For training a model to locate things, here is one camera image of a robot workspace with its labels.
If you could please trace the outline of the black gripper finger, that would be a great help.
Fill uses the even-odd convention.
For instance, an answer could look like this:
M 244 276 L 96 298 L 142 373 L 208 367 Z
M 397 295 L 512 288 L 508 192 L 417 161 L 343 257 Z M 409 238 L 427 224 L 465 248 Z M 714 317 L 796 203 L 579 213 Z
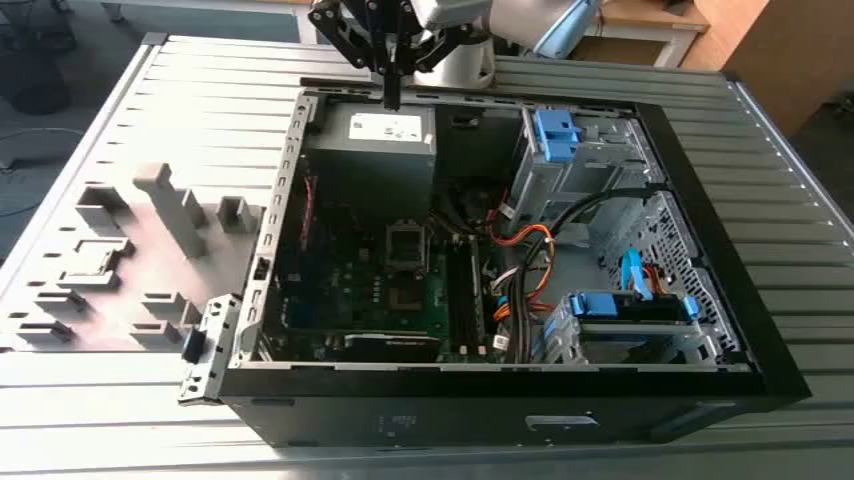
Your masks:
M 395 107 L 395 69 L 388 45 L 389 23 L 381 1 L 313 1 L 311 24 L 355 68 L 381 79 L 383 105 Z
M 399 1 L 393 8 L 395 109 L 403 78 L 428 73 L 473 36 L 480 1 Z

